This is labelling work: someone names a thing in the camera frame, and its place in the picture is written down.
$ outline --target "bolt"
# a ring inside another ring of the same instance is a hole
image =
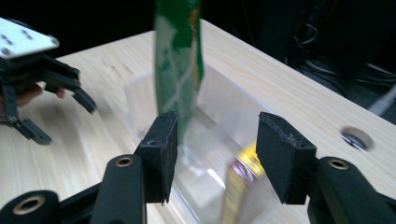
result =
[[[7,48],[2,48],[2,49],[1,49],[1,52],[2,52],[3,54],[5,54],[5,55],[8,55],[8,54],[10,53],[9,49],[7,49]]]

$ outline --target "transparent box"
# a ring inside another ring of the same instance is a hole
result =
[[[154,75],[133,79],[125,87],[128,101],[127,123],[132,133],[142,140],[158,116]],[[259,114],[274,113],[247,91],[210,66],[197,95],[197,109],[178,146],[172,193],[179,199],[192,223],[220,223],[228,164],[235,154],[257,139]],[[262,213],[279,203],[275,192],[264,190],[259,202]]]

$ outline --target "black cable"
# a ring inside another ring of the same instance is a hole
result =
[[[303,68],[299,67],[299,68],[297,68],[297,69],[299,69],[300,71],[302,71],[302,74],[306,76],[306,74],[305,74]],[[342,95],[344,98],[347,98],[347,94],[343,91],[343,89],[340,88],[340,87],[339,87],[337,84],[335,84],[334,82],[330,81],[329,79],[323,77],[323,76],[320,75],[320,74],[315,74],[315,73],[309,73],[309,74],[310,74],[310,75],[314,75],[315,77],[318,77],[318,78],[320,78],[320,79],[322,79],[322,80],[328,82],[329,84],[331,84],[332,86],[334,86],[334,87],[341,93],[341,95]]]

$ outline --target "screw hole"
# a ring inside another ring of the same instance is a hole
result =
[[[332,166],[333,168],[338,169],[338,170],[349,169],[349,166],[346,163],[344,163],[343,161],[329,160],[328,163],[330,164],[330,166]]]
[[[116,161],[116,166],[118,167],[125,167],[129,166],[134,163],[134,160],[130,157],[124,157]]]
[[[20,203],[18,203],[14,209],[13,213],[15,215],[26,215],[31,212],[34,212],[36,209],[43,205],[44,201],[46,201],[45,197],[42,195],[36,195],[29,197]]]
[[[370,135],[357,128],[345,128],[341,136],[347,144],[361,151],[369,150],[374,144]]]

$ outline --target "light wood surface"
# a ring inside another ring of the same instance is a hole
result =
[[[126,122],[124,86],[153,71],[154,32],[84,50],[59,60],[81,71],[82,88],[97,103],[90,115],[68,93],[44,92],[20,109],[51,138],[49,146],[0,126],[0,206],[36,189],[56,191],[61,200],[101,181],[106,163],[133,153],[138,141]],[[354,163],[375,189],[396,198],[396,126],[350,103],[282,63],[203,21],[204,60],[289,121],[318,147],[318,157]],[[362,152],[340,132],[353,127],[374,141]],[[149,223],[187,220],[174,196],[165,206],[149,205]],[[304,206],[282,206],[268,223],[308,223]]]

